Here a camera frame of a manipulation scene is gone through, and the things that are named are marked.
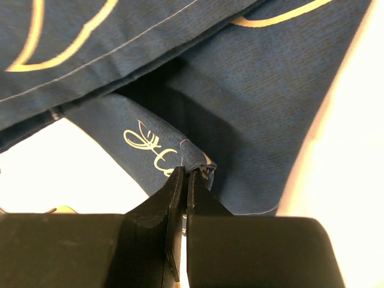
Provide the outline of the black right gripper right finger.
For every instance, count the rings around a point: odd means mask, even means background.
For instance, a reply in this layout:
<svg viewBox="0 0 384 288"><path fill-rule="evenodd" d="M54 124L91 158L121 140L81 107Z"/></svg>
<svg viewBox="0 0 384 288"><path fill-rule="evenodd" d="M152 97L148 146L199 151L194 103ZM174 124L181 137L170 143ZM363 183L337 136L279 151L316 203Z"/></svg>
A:
<svg viewBox="0 0 384 288"><path fill-rule="evenodd" d="M187 198L191 287L343 287L328 234L312 218L240 216L191 173Z"/></svg>

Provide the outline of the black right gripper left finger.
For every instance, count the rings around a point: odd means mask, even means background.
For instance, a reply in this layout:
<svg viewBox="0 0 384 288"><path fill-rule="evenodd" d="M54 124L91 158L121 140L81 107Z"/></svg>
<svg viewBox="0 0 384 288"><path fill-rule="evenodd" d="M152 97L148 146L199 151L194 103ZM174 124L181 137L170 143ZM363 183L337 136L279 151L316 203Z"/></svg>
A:
<svg viewBox="0 0 384 288"><path fill-rule="evenodd" d="M173 287L183 181L177 167L126 214L2 215L1 286Z"/></svg>

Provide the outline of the blue cloth with gold script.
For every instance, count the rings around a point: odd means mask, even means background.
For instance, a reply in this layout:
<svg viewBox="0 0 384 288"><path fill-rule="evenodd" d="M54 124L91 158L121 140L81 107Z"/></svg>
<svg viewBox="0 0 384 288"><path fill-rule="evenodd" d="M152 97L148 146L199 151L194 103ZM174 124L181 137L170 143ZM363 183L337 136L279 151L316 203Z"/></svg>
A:
<svg viewBox="0 0 384 288"><path fill-rule="evenodd" d="M369 1L2 1L1 211L119 213L182 166L273 215Z"/></svg>

